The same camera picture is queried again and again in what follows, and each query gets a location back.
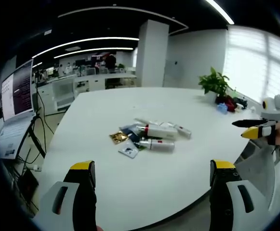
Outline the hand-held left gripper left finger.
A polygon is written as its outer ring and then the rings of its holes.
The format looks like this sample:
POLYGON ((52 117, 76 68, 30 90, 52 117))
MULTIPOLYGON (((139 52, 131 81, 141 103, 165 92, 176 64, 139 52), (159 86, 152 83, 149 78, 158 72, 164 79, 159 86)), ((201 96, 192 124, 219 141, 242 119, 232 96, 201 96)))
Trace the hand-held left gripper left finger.
POLYGON ((94 161, 76 163, 41 198, 39 229, 95 231, 96 202, 94 161))

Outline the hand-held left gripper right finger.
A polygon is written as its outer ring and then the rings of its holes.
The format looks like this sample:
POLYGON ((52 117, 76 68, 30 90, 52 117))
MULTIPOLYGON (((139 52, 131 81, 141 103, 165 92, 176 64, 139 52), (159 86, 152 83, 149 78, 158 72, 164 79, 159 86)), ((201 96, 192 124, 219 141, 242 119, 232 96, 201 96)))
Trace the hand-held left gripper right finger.
POLYGON ((234 164, 210 161, 211 231, 262 231, 270 220, 264 195, 243 180, 234 164))

